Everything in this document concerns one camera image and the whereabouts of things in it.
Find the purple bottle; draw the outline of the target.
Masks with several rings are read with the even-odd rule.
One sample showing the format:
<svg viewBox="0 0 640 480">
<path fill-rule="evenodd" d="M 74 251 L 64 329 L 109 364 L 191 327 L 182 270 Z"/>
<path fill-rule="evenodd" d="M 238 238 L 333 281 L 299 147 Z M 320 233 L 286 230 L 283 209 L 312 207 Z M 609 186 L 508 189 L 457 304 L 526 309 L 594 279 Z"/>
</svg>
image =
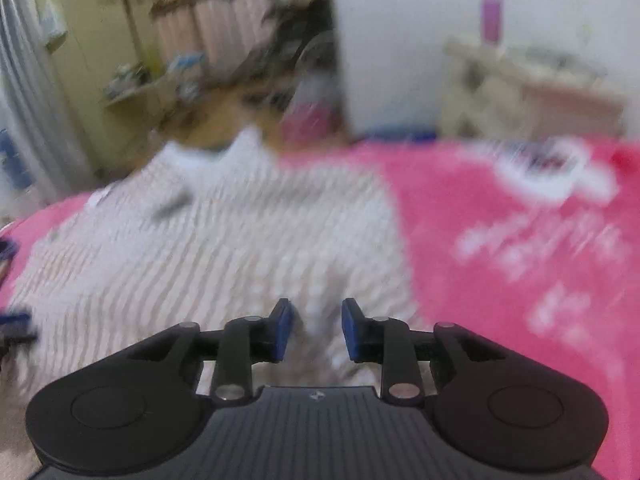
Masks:
<svg viewBox="0 0 640 480">
<path fill-rule="evenodd" d="M 504 0 L 480 2 L 480 32 L 485 44 L 498 46 L 502 37 L 502 6 Z"/>
</svg>

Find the beige white houndstooth cardigan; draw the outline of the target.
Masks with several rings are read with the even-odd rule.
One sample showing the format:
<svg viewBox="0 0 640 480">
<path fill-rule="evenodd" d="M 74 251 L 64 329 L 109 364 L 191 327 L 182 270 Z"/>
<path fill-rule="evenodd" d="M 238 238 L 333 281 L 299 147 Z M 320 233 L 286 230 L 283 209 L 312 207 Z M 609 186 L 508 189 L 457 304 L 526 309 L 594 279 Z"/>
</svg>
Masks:
<svg viewBox="0 0 640 480">
<path fill-rule="evenodd" d="M 281 367 L 262 384 L 367 385 L 351 366 L 341 303 L 418 316 L 390 189 L 344 155 L 278 157 L 244 130 L 228 150 L 167 145 L 141 171 L 37 242 L 10 304 L 32 312 L 37 343 L 1 372 L 1 474 L 38 467 L 26 405 L 55 379 L 167 327 L 216 330 L 286 298 L 297 315 Z"/>
</svg>

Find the grey curtain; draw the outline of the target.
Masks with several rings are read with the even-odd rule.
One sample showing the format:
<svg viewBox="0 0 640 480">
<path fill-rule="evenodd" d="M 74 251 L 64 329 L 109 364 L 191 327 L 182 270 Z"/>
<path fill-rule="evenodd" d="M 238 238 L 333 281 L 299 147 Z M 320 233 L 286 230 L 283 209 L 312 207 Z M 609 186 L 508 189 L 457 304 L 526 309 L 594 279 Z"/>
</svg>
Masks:
<svg viewBox="0 0 640 480">
<path fill-rule="evenodd" d="M 1 0 L 1 108 L 9 136 L 43 197 L 60 200 L 96 186 L 54 78 L 35 0 Z"/>
</svg>

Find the blue package on floor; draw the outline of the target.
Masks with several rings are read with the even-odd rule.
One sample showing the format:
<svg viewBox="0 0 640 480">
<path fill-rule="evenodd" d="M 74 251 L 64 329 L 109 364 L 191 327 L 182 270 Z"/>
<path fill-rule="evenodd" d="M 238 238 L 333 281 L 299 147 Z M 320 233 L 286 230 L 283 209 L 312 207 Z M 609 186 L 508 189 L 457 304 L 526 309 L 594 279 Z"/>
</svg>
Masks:
<svg viewBox="0 0 640 480">
<path fill-rule="evenodd" d="M 362 140 L 370 142 L 426 143 L 437 139 L 437 133 L 429 128 L 388 128 L 363 133 Z"/>
</svg>

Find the pink floral fleece blanket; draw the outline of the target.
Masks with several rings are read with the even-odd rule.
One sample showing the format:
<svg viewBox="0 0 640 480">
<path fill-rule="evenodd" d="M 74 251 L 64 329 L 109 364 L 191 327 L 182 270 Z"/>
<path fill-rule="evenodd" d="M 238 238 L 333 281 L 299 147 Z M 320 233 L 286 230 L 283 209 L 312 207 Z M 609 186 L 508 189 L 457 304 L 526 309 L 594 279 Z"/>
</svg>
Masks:
<svg viewBox="0 0 640 480">
<path fill-rule="evenodd" d="M 638 148 L 570 139 L 371 144 L 326 156 L 336 154 L 375 166 L 390 189 L 418 309 L 406 322 L 460 324 L 590 385 L 610 413 L 597 470 L 637 478 Z M 20 251 L 2 304 L 12 307 L 34 245 L 112 186 L 11 231 Z"/>
</svg>

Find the white electric fan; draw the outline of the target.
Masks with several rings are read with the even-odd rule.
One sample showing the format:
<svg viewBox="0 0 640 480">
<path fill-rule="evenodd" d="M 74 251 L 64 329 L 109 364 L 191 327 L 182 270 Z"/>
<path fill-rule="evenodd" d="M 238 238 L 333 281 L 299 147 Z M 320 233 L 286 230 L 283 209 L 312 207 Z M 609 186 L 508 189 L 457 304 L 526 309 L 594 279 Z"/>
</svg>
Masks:
<svg viewBox="0 0 640 480">
<path fill-rule="evenodd" d="M 333 30 L 314 36 L 299 55 L 295 71 L 297 75 L 331 73 L 338 69 L 336 41 Z"/>
</svg>

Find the blue item on wall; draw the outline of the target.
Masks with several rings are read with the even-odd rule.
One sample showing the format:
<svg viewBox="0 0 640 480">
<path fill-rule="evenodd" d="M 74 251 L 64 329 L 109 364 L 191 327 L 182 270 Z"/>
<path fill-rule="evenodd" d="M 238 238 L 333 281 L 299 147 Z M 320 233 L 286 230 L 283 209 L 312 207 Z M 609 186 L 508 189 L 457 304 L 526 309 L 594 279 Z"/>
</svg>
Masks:
<svg viewBox="0 0 640 480">
<path fill-rule="evenodd" d="M 1 167 L 14 188 L 28 190 L 32 186 L 32 177 L 6 129 L 0 131 L 0 152 Z"/>
</svg>

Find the pink plastic bag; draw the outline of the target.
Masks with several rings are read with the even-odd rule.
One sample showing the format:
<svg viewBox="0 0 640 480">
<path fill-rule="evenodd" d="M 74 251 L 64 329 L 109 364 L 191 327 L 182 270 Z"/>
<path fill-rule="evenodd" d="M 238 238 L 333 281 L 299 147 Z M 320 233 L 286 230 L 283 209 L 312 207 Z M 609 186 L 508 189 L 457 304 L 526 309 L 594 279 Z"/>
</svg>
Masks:
<svg viewBox="0 0 640 480">
<path fill-rule="evenodd" d="M 306 144 L 325 139 L 340 118 L 342 92 L 335 74 L 311 72 L 300 78 L 282 117 L 285 142 Z"/>
</svg>

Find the cream dresser with drawers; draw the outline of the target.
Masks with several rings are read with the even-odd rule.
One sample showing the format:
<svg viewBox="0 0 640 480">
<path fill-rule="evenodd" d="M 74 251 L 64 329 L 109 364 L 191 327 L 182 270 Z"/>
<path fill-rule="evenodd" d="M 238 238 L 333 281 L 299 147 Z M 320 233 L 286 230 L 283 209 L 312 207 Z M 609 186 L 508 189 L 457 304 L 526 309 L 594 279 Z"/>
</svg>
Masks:
<svg viewBox="0 0 640 480">
<path fill-rule="evenodd" d="M 625 133 L 629 98 L 606 71 L 543 47 L 491 47 L 450 38 L 437 131 L 443 138 L 541 140 Z"/>
</svg>

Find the cluttered white side table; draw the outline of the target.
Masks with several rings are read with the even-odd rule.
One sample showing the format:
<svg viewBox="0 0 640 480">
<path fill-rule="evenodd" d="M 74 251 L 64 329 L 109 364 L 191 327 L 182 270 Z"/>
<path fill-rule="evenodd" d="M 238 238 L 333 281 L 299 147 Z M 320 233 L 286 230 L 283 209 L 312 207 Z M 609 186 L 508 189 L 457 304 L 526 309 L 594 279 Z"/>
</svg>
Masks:
<svg viewBox="0 0 640 480">
<path fill-rule="evenodd" d="M 107 110 L 125 103 L 154 98 L 169 114 L 191 114 L 205 96 L 205 54 L 192 51 L 176 55 L 158 77 L 143 63 L 122 65 L 103 88 Z"/>
</svg>

